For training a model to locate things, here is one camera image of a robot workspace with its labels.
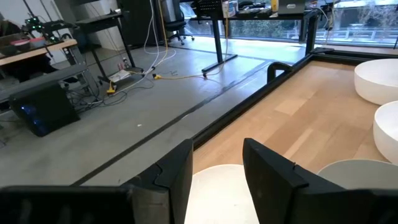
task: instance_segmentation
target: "office chair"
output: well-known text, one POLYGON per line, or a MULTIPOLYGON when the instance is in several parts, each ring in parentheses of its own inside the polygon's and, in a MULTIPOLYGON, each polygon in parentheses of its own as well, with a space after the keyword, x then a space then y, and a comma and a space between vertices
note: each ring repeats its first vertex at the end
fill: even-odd
POLYGON ((181 45, 184 45, 184 41, 181 39, 181 36, 186 39, 187 36, 191 37, 192 40, 195 40, 195 38, 192 35, 187 35, 187 34, 180 34, 180 29, 184 28, 187 23, 184 21, 184 13, 180 9, 180 0, 173 0, 173 5, 174 5, 174 14, 175 14, 175 21, 173 22, 165 22, 165 28, 169 32, 176 32, 175 34, 171 35, 167 41, 171 42, 173 38, 177 38, 179 41, 181 41, 181 45))

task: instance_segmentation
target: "light wood platform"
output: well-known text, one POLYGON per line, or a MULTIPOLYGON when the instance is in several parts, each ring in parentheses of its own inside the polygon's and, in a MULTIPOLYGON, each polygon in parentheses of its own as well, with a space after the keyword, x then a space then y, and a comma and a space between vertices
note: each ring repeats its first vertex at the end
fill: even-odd
MULTIPOLYGON (((73 45, 76 45, 77 41, 75 39, 69 39, 69 40, 65 40, 62 43, 59 44, 55 44, 55 45, 51 45, 49 47, 47 47, 47 49, 49 51, 54 51, 54 50, 62 50, 65 47, 70 47, 73 45)), ((12 63, 12 62, 17 62, 20 60, 24 60, 27 58, 31 58, 31 57, 35 57, 38 55, 42 55, 42 54, 47 54, 47 50, 45 48, 41 48, 41 49, 37 49, 37 50, 32 50, 23 54, 19 54, 19 55, 15 55, 12 57, 6 57, 4 59, 0 59, 0 66, 1 65, 6 65, 8 63, 12 63)))
POLYGON ((194 173, 220 164, 242 164, 244 138, 315 173, 343 159, 387 161, 373 141, 378 105, 356 94, 353 70, 311 62, 196 150, 194 173))

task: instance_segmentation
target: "metal table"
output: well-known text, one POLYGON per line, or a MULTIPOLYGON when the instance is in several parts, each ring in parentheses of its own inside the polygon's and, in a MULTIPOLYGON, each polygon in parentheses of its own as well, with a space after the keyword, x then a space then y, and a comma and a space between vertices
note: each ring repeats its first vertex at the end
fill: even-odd
POLYGON ((99 58, 95 52, 95 49, 93 48, 93 45, 91 44, 90 40, 88 39, 88 34, 98 32, 101 30, 105 30, 105 29, 109 29, 109 28, 112 28, 115 26, 118 27, 124 48, 126 49, 127 57, 130 60, 131 67, 134 68, 134 67, 136 67, 136 65, 132 59, 130 49, 123 37, 121 23, 119 21, 119 18, 122 18, 122 17, 123 17, 123 14, 115 13, 115 14, 99 16, 99 17, 85 19, 85 20, 76 22, 76 25, 80 26, 81 31, 84 33, 87 43, 88 43, 88 46, 89 46, 91 52, 93 53, 95 62, 97 63, 99 70, 101 71, 102 77, 99 77, 99 78, 106 82, 109 82, 109 79, 105 74, 104 68, 101 65, 101 61, 99 60, 99 58))
MULTIPOLYGON (((317 34, 317 24, 318 24, 318 17, 321 15, 321 12, 317 9, 314 10, 309 10, 305 11, 303 14, 292 14, 292 15, 280 15, 280 16, 275 16, 275 14, 272 15, 263 15, 263 16, 257 16, 255 14, 253 15, 245 15, 242 17, 237 17, 233 16, 228 18, 228 21, 246 21, 246 20, 259 20, 259 21, 271 21, 271 20, 301 20, 301 29, 300 29, 300 37, 299 41, 304 41, 305 36, 307 36, 307 46, 305 49, 305 54, 309 54, 315 45, 315 37, 317 34)), ((214 64, 211 64, 207 66, 206 68, 202 69, 202 72, 204 74, 208 73, 212 69, 216 68, 217 66, 221 65, 224 63, 224 58, 223 58, 223 52, 221 50, 221 41, 220 41, 220 30, 219 30, 219 25, 218 21, 223 21, 225 22, 225 18, 220 17, 219 15, 215 14, 214 16, 210 17, 197 17, 197 18, 191 18, 193 21, 212 21, 213 23, 213 33, 214 33, 214 39, 215 39, 215 44, 216 44, 216 53, 217 53, 217 62, 214 64)), ((225 59, 225 62, 236 58, 238 55, 229 55, 225 59)))

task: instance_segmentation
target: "desk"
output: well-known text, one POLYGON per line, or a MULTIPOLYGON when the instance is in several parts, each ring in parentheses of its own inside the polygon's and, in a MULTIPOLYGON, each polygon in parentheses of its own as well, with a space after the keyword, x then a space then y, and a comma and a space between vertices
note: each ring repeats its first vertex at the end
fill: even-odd
POLYGON ((134 68, 136 65, 134 64, 134 61, 132 59, 130 49, 127 46, 126 41, 124 40, 121 24, 119 22, 119 18, 121 18, 121 17, 123 17, 123 14, 116 13, 116 14, 99 16, 96 18, 90 18, 90 19, 85 19, 85 20, 76 22, 76 25, 80 26, 81 31, 83 31, 83 33, 86 37, 88 46, 89 46, 91 52, 93 53, 95 62, 98 64, 99 70, 101 71, 101 74, 103 76, 102 80, 107 81, 107 82, 109 81, 109 79, 107 78, 107 76, 105 74, 104 68, 101 65, 101 62, 95 52, 95 49, 93 48, 90 40, 88 39, 88 34, 98 32, 101 30, 105 30, 105 29, 109 29, 109 28, 112 28, 115 26, 118 27, 120 36, 123 41, 124 48, 126 49, 127 56, 131 63, 131 67, 134 68))
MULTIPOLYGON (((78 75, 78 79, 82 85, 87 85, 89 86, 90 90, 92 91, 92 94, 96 95, 99 92, 99 89, 96 85, 96 82, 94 78, 91 76, 90 71, 88 70, 87 65, 85 64, 85 61, 83 57, 80 54, 80 51, 77 47, 77 41, 74 39, 66 40, 62 43, 51 45, 47 47, 49 51, 54 51, 54 50, 62 50, 65 55, 67 56, 67 59, 70 63, 71 66, 58 70, 56 72, 52 72, 47 75, 42 75, 41 77, 37 77, 31 80, 28 80, 26 82, 20 83, 16 86, 12 86, 10 88, 7 88, 5 90, 0 91, 0 102, 2 101, 7 101, 8 98, 16 94, 18 92, 28 90, 29 88, 51 82, 54 80, 64 80, 68 77, 78 75)), ((1 65, 6 65, 12 62, 17 62, 20 60, 24 60, 26 58, 34 57, 37 55, 42 55, 46 54, 47 50, 45 48, 41 49, 36 49, 36 50, 31 50, 23 54, 18 54, 15 56, 10 56, 6 58, 0 59, 0 66, 1 65)))
MULTIPOLYGON (((315 45, 315 37, 317 34, 317 23, 318 23, 318 17, 320 15, 319 10, 310 10, 310 11, 305 11, 303 14, 292 14, 292 15, 281 15, 281 16, 274 16, 273 14, 270 16, 257 16, 255 14, 253 15, 245 15, 244 17, 237 17, 233 16, 228 18, 228 21, 238 21, 238 20, 301 20, 301 29, 300 29, 300 38, 299 40, 304 40, 304 37, 307 35, 307 46, 305 49, 305 54, 309 54, 315 45)), ((212 69, 216 68, 217 66, 221 65, 224 63, 223 59, 223 52, 221 50, 221 41, 220 41, 220 30, 219 30, 219 25, 218 21, 225 21, 225 18, 219 17, 218 15, 211 16, 211 17, 196 17, 192 18, 191 20, 193 21, 212 21, 213 23, 213 33, 214 33, 214 38, 215 38, 215 44, 216 44, 216 53, 217 53, 217 62, 207 66, 206 68, 202 69, 203 73, 208 73, 212 69)), ((229 55, 227 56, 225 62, 236 58, 238 55, 229 55)))

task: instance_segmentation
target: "black metal frame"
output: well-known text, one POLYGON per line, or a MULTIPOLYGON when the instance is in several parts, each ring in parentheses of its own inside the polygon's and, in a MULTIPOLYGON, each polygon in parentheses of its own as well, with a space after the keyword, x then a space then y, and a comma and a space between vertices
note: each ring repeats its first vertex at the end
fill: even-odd
MULTIPOLYGON (((319 10, 311 10, 309 12, 305 12, 303 14, 298 15, 286 15, 286 16, 279 16, 279 17, 231 17, 228 18, 229 21, 236 21, 236 20, 301 20, 301 27, 300 27, 300 37, 299 41, 304 42, 305 38, 307 37, 307 46, 305 49, 305 54, 309 54, 315 45, 315 38, 317 36, 317 24, 318 18, 321 15, 319 10)), ((194 21, 212 21, 213 23, 213 33, 216 45, 216 54, 217 54, 217 62, 213 63, 206 68, 202 69, 203 74, 208 73, 212 69, 216 68, 217 66, 222 65, 223 63, 236 58, 238 55, 233 54, 227 56, 225 59, 223 58, 223 52, 221 50, 221 40, 220 40, 220 27, 218 25, 218 21, 225 21, 224 18, 219 17, 217 13, 214 13, 211 17, 198 17, 193 18, 191 20, 194 21)))
POLYGON ((130 48, 126 43, 126 39, 123 36, 123 31, 121 27, 121 21, 119 21, 119 18, 122 19, 124 17, 123 14, 113 14, 113 15, 108 15, 108 16, 99 16, 97 20, 92 20, 88 19, 88 22, 85 21, 79 21, 77 24, 80 26, 82 33, 85 36, 85 39, 87 41, 87 46, 90 49, 91 53, 94 56, 95 62, 98 65, 98 68, 102 74, 102 77, 98 77, 100 80, 109 82, 108 77, 106 76, 106 73, 104 71, 104 68, 101 65, 101 61, 98 58, 95 48, 93 47, 93 44, 88 38, 88 34, 98 32, 101 30, 109 29, 112 27, 117 27, 120 33, 120 36, 122 38, 123 46, 126 50, 127 57, 129 58, 130 64, 132 68, 136 67, 136 64, 134 63, 134 60, 132 59, 130 48))
POLYGON ((223 116, 219 117, 216 121, 211 123, 205 129, 201 130, 193 137, 193 148, 198 149, 202 144, 210 140, 214 135, 220 132, 227 125, 232 123, 235 119, 240 117, 244 112, 253 107, 257 102, 262 100, 265 96, 272 93, 277 87, 281 86, 286 80, 295 75, 300 69, 309 64, 311 61, 322 61, 330 63, 342 63, 346 65, 359 65, 360 63, 369 60, 377 60, 384 58, 398 59, 398 55, 389 54, 371 54, 362 52, 349 52, 343 50, 335 50, 329 48, 318 47, 306 54, 304 58, 299 60, 291 67, 281 65, 279 62, 274 62, 268 68, 268 82, 258 91, 254 92, 251 96, 246 98, 240 104, 230 109, 223 116), (283 70, 284 72, 275 76, 276 70, 283 70))

